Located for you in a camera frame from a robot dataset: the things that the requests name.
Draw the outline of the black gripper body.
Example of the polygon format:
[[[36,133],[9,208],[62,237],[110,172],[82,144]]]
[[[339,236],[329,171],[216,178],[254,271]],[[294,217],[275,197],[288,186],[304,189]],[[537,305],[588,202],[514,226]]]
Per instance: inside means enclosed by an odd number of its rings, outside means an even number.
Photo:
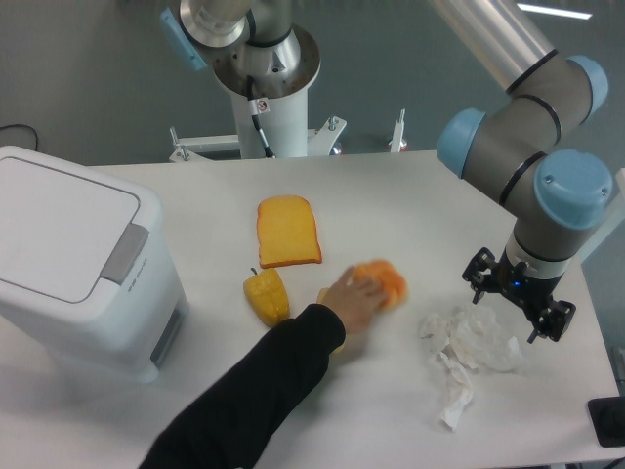
[[[525,262],[511,262],[503,253],[497,266],[491,271],[495,280],[494,292],[531,312],[547,310],[553,299],[553,292],[562,276],[535,278],[529,274]]]

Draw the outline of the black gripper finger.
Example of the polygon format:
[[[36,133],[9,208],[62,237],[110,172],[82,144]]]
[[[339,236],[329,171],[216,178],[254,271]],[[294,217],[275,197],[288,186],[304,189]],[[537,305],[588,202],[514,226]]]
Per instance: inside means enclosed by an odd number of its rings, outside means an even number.
[[[465,268],[462,279],[471,286],[474,294],[473,304],[477,304],[486,293],[499,292],[498,266],[494,254],[488,248],[483,247]]]
[[[532,344],[537,338],[559,342],[567,332],[576,313],[576,306],[568,301],[548,299],[547,306],[539,308],[529,305],[525,308],[525,316],[532,324],[532,332],[527,342]]]

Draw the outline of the black sleeved forearm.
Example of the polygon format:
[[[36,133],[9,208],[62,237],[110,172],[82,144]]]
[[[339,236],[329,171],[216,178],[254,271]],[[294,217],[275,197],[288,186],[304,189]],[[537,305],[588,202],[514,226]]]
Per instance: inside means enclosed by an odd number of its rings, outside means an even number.
[[[321,304],[281,322],[160,433],[142,467],[254,467],[346,337],[340,317]]]

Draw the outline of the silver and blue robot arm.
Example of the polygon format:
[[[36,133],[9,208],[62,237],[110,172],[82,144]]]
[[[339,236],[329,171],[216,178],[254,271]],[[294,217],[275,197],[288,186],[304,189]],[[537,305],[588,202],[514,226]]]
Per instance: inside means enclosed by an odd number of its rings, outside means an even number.
[[[498,293],[519,307],[534,337],[559,340],[575,307],[556,300],[554,289],[612,191],[598,158],[559,141],[603,104],[605,73],[586,57],[562,56],[512,1],[437,1],[435,9],[510,99],[493,116],[459,112],[437,142],[451,172],[516,218],[502,255],[480,250],[463,278],[477,297]],[[229,91],[242,157],[332,152],[341,123],[308,127],[320,56],[292,22],[289,2],[173,1],[160,24],[182,60],[212,68]]]

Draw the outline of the person's bare hand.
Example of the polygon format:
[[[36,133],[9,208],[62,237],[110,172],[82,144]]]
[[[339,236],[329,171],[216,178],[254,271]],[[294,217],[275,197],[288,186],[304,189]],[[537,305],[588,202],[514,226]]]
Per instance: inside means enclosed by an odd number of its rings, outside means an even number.
[[[338,317],[347,335],[365,331],[373,315],[380,310],[386,293],[372,277],[354,279],[354,266],[348,267],[329,287],[326,297],[329,308]]]

